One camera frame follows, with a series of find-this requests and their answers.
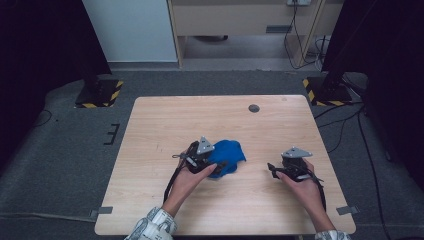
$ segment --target blue cloth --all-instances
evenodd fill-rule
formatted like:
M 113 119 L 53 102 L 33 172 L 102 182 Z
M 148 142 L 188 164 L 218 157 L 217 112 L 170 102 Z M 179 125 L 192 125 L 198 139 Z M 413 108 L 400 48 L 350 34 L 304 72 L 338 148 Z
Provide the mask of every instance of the blue cloth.
M 220 178 L 227 173 L 233 173 L 237 170 L 238 161 L 246 161 L 240 143 L 237 141 L 221 140 L 215 143 L 214 147 L 215 149 L 208 157 L 209 162 L 219 164 L 226 161 L 227 165 L 220 174 L 209 175 L 211 178 Z

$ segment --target power outlet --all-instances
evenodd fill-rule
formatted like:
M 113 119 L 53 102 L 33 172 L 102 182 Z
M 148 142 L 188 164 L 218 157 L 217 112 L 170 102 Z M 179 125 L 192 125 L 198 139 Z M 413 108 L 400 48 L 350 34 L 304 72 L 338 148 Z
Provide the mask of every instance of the power outlet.
M 309 6 L 311 5 L 311 0 L 287 0 L 287 5 L 294 6 L 296 3 L 297 6 Z

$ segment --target hand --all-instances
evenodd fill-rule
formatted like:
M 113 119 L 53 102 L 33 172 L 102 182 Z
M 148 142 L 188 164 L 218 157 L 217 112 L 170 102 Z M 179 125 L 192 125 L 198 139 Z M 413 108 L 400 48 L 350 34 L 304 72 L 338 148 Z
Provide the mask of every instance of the hand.
M 215 170 L 216 164 L 212 164 L 201 172 L 193 174 L 187 167 L 183 167 L 172 185 L 168 199 L 163 203 L 162 209 L 175 217 L 184 200 L 193 192 L 197 185 Z
M 314 172 L 314 166 L 306 159 L 303 160 L 305 161 L 308 169 Z M 282 172 L 277 172 L 276 174 L 282 182 L 290 187 L 297 200 L 308 212 L 317 232 L 335 230 L 333 223 L 322 206 L 321 195 L 319 193 L 318 186 L 312 179 L 305 179 L 301 182 L 295 182 Z

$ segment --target gray carpet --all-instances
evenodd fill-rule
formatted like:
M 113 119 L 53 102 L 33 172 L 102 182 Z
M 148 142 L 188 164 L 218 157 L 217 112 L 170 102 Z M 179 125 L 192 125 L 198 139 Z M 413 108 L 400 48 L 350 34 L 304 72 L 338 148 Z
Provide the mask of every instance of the gray carpet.
M 46 97 L 31 132 L 0 179 L 1 213 L 46 213 L 88 218 L 101 206 L 119 146 L 139 96 L 303 94 L 301 80 L 318 72 L 228 71 L 115 72 L 124 81 L 110 108 L 77 109 L 74 101 L 82 81 L 53 90 Z M 317 125 L 344 119 L 361 104 L 345 106 L 317 119 Z M 311 106 L 314 115 L 330 107 Z M 401 163 L 385 159 L 372 124 L 363 114 L 361 123 L 376 167 L 381 206 L 392 239 L 424 236 L 424 193 L 409 178 Z M 108 132 L 120 124 L 113 145 Z M 336 174 L 354 215 L 353 239 L 386 239 L 377 203 L 370 160 L 357 118 L 320 128 Z M 39 218 L 1 218 L 0 239 L 122 239 L 100 237 L 94 223 Z

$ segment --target yellow and black tape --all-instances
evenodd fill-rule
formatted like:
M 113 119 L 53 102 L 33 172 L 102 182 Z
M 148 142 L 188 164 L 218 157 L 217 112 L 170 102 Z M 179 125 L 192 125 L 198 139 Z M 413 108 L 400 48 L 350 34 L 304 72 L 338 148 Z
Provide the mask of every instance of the yellow and black tape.
M 314 91 L 312 90 L 308 79 L 303 79 L 303 86 L 306 89 L 306 93 L 308 94 L 309 101 L 311 102 L 312 106 L 341 106 L 352 103 L 351 101 L 318 101 L 315 98 Z
M 107 102 L 102 103 L 93 103 L 93 102 L 87 102 L 87 103 L 81 103 L 77 104 L 77 108 L 97 108 L 97 107 L 111 107 L 116 101 L 116 98 L 119 95 L 119 92 L 121 91 L 122 84 L 124 84 L 124 81 L 118 81 L 116 83 L 115 89 L 113 90 L 110 100 Z

